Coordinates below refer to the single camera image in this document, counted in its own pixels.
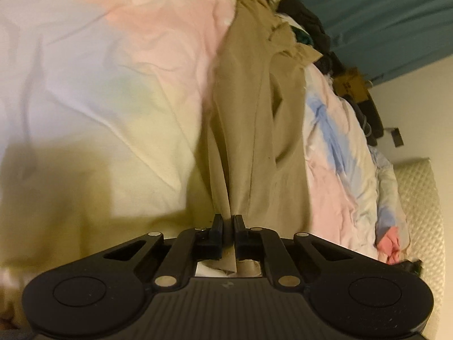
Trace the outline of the black headboard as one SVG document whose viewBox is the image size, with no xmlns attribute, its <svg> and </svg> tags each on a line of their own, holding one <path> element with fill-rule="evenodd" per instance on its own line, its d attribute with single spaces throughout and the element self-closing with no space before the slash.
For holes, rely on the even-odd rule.
<svg viewBox="0 0 453 340">
<path fill-rule="evenodd" d="M 352 106 L 356 118 L 369 146 L 377 146 L 378 139 L 384 136 L 384 127 L 377 107 L 370 94 L 367 99 L 357 103 L 353 97 L 346 95 L 345 99 Z"/>
</svg>

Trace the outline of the tan khaki garment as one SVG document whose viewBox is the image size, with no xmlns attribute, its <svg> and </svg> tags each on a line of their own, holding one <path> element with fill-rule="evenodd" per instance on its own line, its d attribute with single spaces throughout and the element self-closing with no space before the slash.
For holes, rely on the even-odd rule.
<svg viewBox="0 0 453 340">
<path fill-rule="evenodd" d="M 282 237 L 312 225 L 302 128 L 305 70 L 319 58 L 266 0 L 236 0 L 204 129 L 213 210 L 225 222 L 223 256 L 208 262 L 219 275 L 239 259 L 233 216 Z"/>
</svg>

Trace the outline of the quilted white mattress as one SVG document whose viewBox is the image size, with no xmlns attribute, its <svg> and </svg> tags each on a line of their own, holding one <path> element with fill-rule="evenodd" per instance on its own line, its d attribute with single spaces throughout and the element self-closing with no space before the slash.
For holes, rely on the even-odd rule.
<svg viewBox="0 0 453 340">
<path fill-rule="evenodd" d="M 423 335 L 435 339 L 445 293 L 445 233 L 431 160 L 419 158 L 397 164 L 395 174 L 411 238 L 409 256 L 422 261 L 421 277 L 434 296 L 434 308 Z"/>
</svg>

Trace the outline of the black clothing pile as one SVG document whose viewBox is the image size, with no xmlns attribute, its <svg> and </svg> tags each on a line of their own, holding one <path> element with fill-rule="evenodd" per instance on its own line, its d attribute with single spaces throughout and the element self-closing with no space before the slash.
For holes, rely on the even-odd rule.
<svg viewBox="0 0 453 340">
<path fill-rule="evenodd" d="M 322 57 L 315 62 L 316 68 L 324 75 L 340 75 L 345 71 L 344 65 L 331 50 L 331 39 L 327 35 L 319 18 L 305 7 L 300 0 L 281 0 L 276 12 L 284 18 L 292 18 L 290 27 L 307 32 L 313 39 L 314 48 Z"/>
</svg>

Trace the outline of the pastel tie-dye duvet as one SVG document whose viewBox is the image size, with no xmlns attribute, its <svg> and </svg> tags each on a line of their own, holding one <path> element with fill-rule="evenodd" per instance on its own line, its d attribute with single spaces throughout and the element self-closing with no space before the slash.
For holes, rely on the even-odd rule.
<svg viewBox="0 0 453 340">
<path fill-rule="evenodd" d="M 204 129 L 236 0 L 1 0 L 1 329 L 38 274 L 209 226 Z M 302 128 L 316 236 L 395 264 L 395 174 L 315 63 Z"/>
</svg>

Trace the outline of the brown cardboard box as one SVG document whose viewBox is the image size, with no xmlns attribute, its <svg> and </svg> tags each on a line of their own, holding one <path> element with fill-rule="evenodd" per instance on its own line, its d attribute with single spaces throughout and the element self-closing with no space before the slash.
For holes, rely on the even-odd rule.
<svg viewBox="0 0 453 340">
<path fill-rule="evenodd" d="M 358 68 L 349 68 L 333 78 L 333 88 L 340 97 L 351 96 L 356 103 L 369 99 L 366 81 Z"/>
</svg>

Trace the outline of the green garment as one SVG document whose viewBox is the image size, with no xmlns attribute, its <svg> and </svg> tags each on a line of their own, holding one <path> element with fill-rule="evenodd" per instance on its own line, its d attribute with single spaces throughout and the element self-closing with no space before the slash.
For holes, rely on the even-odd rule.
<svg viewBox="0 0 453 340">
<path fill-rule="evenodd" d="M 313 39 L 307 32 L 300 30 L 298 28 L 293 28 L 293 33 L 296 37 L 297 42 L 311 46 L 311 47 L 314 46 Z"/>
</svg>

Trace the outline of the blue curtain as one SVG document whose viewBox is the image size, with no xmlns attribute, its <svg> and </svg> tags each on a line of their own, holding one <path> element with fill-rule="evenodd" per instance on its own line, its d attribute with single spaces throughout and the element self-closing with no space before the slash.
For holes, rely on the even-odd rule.
<svg viewBox="0 0 453 340">
<path fill-rule="evenodd" d="M 332 50 L 375 84 L 452 55 L 452 0 L 300 0 Z"/>
</svg>

